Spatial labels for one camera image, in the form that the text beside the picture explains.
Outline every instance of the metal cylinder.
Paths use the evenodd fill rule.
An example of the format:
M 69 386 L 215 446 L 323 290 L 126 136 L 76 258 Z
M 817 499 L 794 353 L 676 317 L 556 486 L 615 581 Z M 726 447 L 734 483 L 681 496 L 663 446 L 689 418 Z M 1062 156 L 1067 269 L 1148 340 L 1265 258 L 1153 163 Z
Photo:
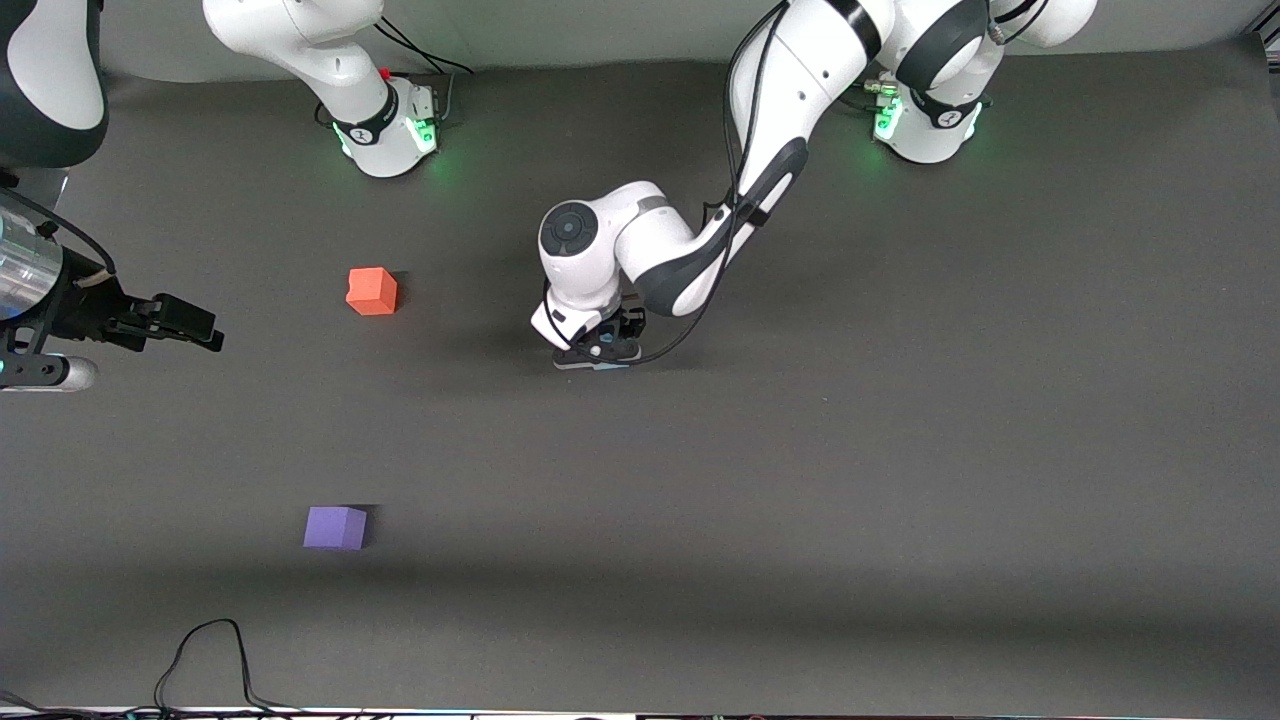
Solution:
M 0 206 L 0 322 L 40 304 L 63 270 L 63 249 Z

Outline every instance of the gray table surface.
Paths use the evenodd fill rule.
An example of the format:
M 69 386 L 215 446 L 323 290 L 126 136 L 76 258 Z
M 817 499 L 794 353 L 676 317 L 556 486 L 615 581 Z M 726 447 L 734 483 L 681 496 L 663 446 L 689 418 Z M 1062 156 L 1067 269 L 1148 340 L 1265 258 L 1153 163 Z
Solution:
M 695 218 L 722 74 L 465 77 L 393 181 L 301 83 L 118 83 L 61 209 L 227 351 L 61 346 L 99 387 L 0 400 L 0 684 L 142 702 L 230 615 L 305 705 L 1280 714 L 1257 40 L 1011 59 L 942 167 L 832 110 L 686 347 L 552 370 L 543 213 L 650 178 Z M 397 315 L 346 307 L 357 265 Z M 326 503 L 372 544 L 303 550 Z M 187 662 L 173 702 L 238 702 L 224 630 Z

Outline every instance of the black cable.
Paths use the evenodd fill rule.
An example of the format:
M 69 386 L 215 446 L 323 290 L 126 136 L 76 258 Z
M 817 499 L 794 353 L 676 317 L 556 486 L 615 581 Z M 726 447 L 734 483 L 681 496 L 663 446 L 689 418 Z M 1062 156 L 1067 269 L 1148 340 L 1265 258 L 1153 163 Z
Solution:
M 881 108 L 878 105 L 863 105 L 861 102 L 854 102 L 852 100 L 845 97 L 844 95 L 841 95 L 840 97 L 837 97 L 836 102 L 840 102 L 841 105 L 844 105 L 846 108 L 852 108 L 854 110 L 860 110 L 863 113 L 879 113 L 881 111 Z
M 407 35 L 404 35 L 404 31 L 402 31 L 401 28 L 396 27 L 396 23 L 393 23 L 389 19 L 387 19 L 385 15 L 381 18 L 381 22 L 387 23 L 387 27 L 392 28 L 396 32 L 396 35 L 399 36 L 399 40 L 397 40 L 396 37 L 392 37 L 387 31 L 379 28 L 375 24 L 374 27 L 378 28 L 379 32 L 381 32 L 387 38 L 392 40 L 393 42 L 396 42 L 401 47 L 404 47 L 406 50 L 411 50 L 413 53 L 417 53 L 428 63 L 431 63 L 431 65 L 435 69 L 438 69 L 440 73 L 443 73 L 444 70 L 439 65 L 436 65 L 436 61 L 444 63 L 445 65 L 453 65 L 454 68 L 458 68 L 460 70 L 462 70 L 462 72 L 465 72 L 467 74 L 472 74 L 472 76 L 476 74 L 475 70 L 472 70 L 467 65 L 463 65 L 462 63 L 456 63 L 453 60 L 449 60 L 448 58 L 442 58 L 439 55 L 433 55 L 433 54 L 428 53 L 426 50 L 422 50 L 421 47 L 417 46 L 416 42 L 413 42 L 412 40 L 410 40 L 410 37 Z
M 59 227 L 65 228 L 67 232 L 69 232 L 69 233 L 74 234 L 76 237 L 81 238 L 81 242 L 83 242 L 84 245 L 87 245 L 91 249 L 93 249 L 93 252 L 97 252 L 97 256 L 102 259 L 102 266 L 106 268 L 106 274 L 113 275 L 113 277 L 115 275 L 115 260 L 111 259 L 111 255 L 106 250 L 104 250 L 102 246 L 99 245 L 96 240 L 93 240 L 92 237 L 90 237 L 90 234 L 87 232 L 79 229 L 78 227 L 76 227 L 73 223 L 68 222 L 65 218 L 63 218 L 58 213 L 54 213 L 49 208 L 45 208 L 40 202 L 36 202 L 35 200 L 31 200 L 27 196 L 19 193 L 19 192 L 14 192 L 13 190 L 9 190 L 8 187 L 3 187 L 3 186 L 0 186 L 0 192 L 3 192 L 5 196 L 13 199 L 17 202 L 20 202 L 22 205 L 26 205 L 28 209 L 35 210 L 36 213 L 40 213 L 41 215 L 44 215 L 44 217 L 49 218 L 50 220 L 52 220 L 54 223 L 56 223 Z
M 426 55 L 426 53 L 422 53 L 421 50 L 419 50 L 417 46 L 412 45 L 411 42 L 406 42 L 403 40 L 399 40 L 394 35 L 392 35 L 392 33 L 387 32 L 385 29 L 383 29 L 383 26 L 376 26 L 375 24 L 374 29 L 376 29 L 379 33 L 381 33 L 383 37 L 385 37 L 387 40 L 390 40 L 396 45 L 399 45 L 401 47 L 403 47 L 403 49 L 406 49 L 406 50 L 408 50 L 411 53 L 416 53 L 416 54 L 421 55 L 422 59 L 425 59 L 428 63 L 430 63 L 430 65 L 433 68 L 435 68 L 436 74 L 444 74 L 444 68 L 442 68 L 440 65 L 438 65 L 433 58 L 429 58 Z
M 1036 10 L 1036 14 L 1032 15 L 1032 19 L 1027 20 L 1027 24 L 1024 24 L 1023 27 L 1018 28 L 1018 31 L 1014 35 L 1010 35 L 1009 37 L 1006 37 L 1005 41 L 1001 42 L 1001 45 L 1009 45 L 1010 42 L 1018 40 L 1019 37 L 1021 37 L 1021 35 L 1024 32 L 1027 32 L 1027 28 L 1029 28 L 1033 24 L 1036 24 L 1036 20 L 1038 20 L 1039 17 L 1044 14 L 1044 8 L 1048 8 L 1048 4 L 1050 4 L 1050 0 L 1044 0 L 1044 3 L 1041 4 L 1039 9 Z
M 192 628 L 191 630 L 188 630 L 186 635 L 183 635 L 182 642 L 178 643 L 178 650 L 173 653 L 173 662 L 170 662 L 169 669 L 165 670 L 163 675 L 160 675 L 160 679 L 156 680 L 155 688 L 151 691 L 151 702 L 155 705 L 155 707 L 159 707 L 164 711 L 169 710 L 169 706 L 166 706 L 164 702 L 164 689 L 165 685 L 169 684 L 169 678 L 173 675 L 174 670 L 178 669 L 178 664 L 182 662 L 182 652 L 187 648 L 187 642 L 192 638 L 192 635 L 195 635 L 200 630 L 204 630 L 210 625 L 218 625 L 219 623 L 225 623 L 230 625 L 232 630 L 236 633 L 236 647 L 239 651 L 239 661 L 241 661 L 241 693 L 244 697 L 244 702 L 252 705 L 253 707 L 257 707 L 259 710 L 269 715 L 275 715 L 275 711 L 271 710 L 271 706 L 293 707 L 289 705 L 284 705 L 282 702 L 266 700 L 259 696 L 256 692 L 253 692 L 253 682 L 250 678 L 250 671 L 248 671 L 248 655 L 244 652 L 244 637 L 241 634 L 239 624 L 236 620 L 232 620 L 230 618 L 219 618 L 216 620 L 209 620 L 207 623 L 201 623 L 195 628 Z
M 782 18 L 787 14 L 787 10 L 790 8 L 791 8 L 790 0 L 781 0 L 777 5 L 774 5 L 773 9 L 765 13 L 764 17 L 755 23 L 755 26 L 751 28 L 751 32 L 749 32 L 746 37 L 742 38 L 742 41 L 737 45 L 737 49 L 733 50 L 733 56 L 730 59 L 728 77 L 724 79 L 723 124 L 724 124 L 724 150 L 726 154 L 728 155 L 728 165 L 730 165 L 730 182 L 731 182 L 730 193 L 733 197 L 733 202 L 732 202 L 732 209 L 730 211 L 728 234 L 724 236 L 726 242 L 724 242 L 724 250 L 722 251 L 723 256 L 721 258 L 719 266 L 716 269 L 716 279 L 712 281 L 712 287 L 709 291 L 707 291 L 707 299 L 703 301 L 701 307 L 698 309 L 698 314 L 694 315 L 694 319 L 687 325 L 685 325 L 685 328 L 680 331 L 680 334 L 677 334 L 676 338 L 672 340 L 669 343 L 667 343 L 667 346 L 663 347 L 662 350 L 652 355 L 644 355 L 641 357 L 636 357 L 635 360 L 607 360 L 602 363 L 607 365 L 618 365 L 622 368 L 634 368 L 636 365 L 646 365 L 649 363 L 662 359 L 672 350 L 680 347 L 682 342 L 685 342 L 685 340 L 690 336 L 690 333 L 694 332 L 694 328 L 696 328 L 698 324 L 703 320 L 703 316 L 707 314 L 707 309 L 710 307 L 712 299 L 716 297 L 716 291 L 719 290 L 721 281 L 724 278 L 724 270 L 728 269 L 728 263 L 733 254 L 733 238 L 737 236 L 739 231 L 739 220 L 742 208 L 742 193 L 739 192 L 739 186 L 742 183 L 742 174 L 744 170 L 746 169 L 746 158 L 748 154 L 751 151 L 751 141 L 755 137 L 755 120 L 760 102 L 760 87 L 764 81 L 764 63 L 769 56 L 769 47 L 773 45 L 773 38 L 778 33 L 778 26 L 782 24 Z M 764 38 L 764 47 L 760 49 L 760 60 L 755 68 L 755 87 L 751 91 L 751 110 L 746 123 L 746 137 L 742 141 L 741 161 L 737 161 L 733 155 L 733 141 L 732 141 L 732 131 L 735 127 L 733 109 L 732 109 L 733 70 L 737 67 L 737 60 L 742 56 L 742 51 L 746 49 L 748 44 L 750 44 L 750 41 L 755 38 L 755 35 L 760 32 L 760 29 L 764 27 L 767 22 L 769 22 L 769 18 L 773 18 L 773 26 L 769 28 L 769 33 Z M 559 338 L 566 345 L 568 345 L 570 347 L 575 347 L 576 345 L 568 338 L 566 338 L 563 333 L 559 332 L 559 328 L 556 327 L 556 323 L 553 322 L 553 318 L 550 315 L 550 279 L 547 279 L 543 283 L 543 297 L 544 297 L 543 310 L 547 313 L 547 322 L 550 324 L 552 329 L 556 331 L 556 334 L 559 336 Z M 590 352 L 585 352 L 584 355 L 590 357 Z

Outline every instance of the white wall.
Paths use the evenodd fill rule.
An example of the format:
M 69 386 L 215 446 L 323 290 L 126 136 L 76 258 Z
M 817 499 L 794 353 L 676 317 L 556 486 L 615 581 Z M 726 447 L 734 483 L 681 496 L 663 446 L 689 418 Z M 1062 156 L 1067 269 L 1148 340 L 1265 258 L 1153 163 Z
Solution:
M 388 0 L 387 15 L 419 45 L 488 67 L 627 60 L 724 60 L 774 0 Z M 1098 0 L 1093 22 L 1059 53 L 1193 47 L 1242 32 L 1270 0 Z M 379 64 L 421 63 L 372 32 L 357 36 Z M 110 0 L 102 15 L 109 72 L 206 82 L 284 77 L 224 49 L 200 0 Z

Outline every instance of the cable connector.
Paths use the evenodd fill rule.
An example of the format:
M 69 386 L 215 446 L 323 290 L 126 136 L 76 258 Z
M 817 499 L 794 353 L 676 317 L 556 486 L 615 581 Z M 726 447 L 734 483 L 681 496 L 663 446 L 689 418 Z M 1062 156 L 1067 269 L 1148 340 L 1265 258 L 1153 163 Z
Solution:
M 886 97 L 897 97 L 900 92 L 900 86 L 897 81 L 892 79 L 868 79 L 863 82 L 863 91 L 870 92 L 872 95 L 883 95 Z
M 987 26 L 987 37 L 989 37 L 991 41 L 995 42 L 996 45 L 1006 45 L 1009 42 L 1009 40 L 1005 37 L 1005 31 L 1001 29 L 1000 23 L 995 20 L 992 20 L 991 24 Z

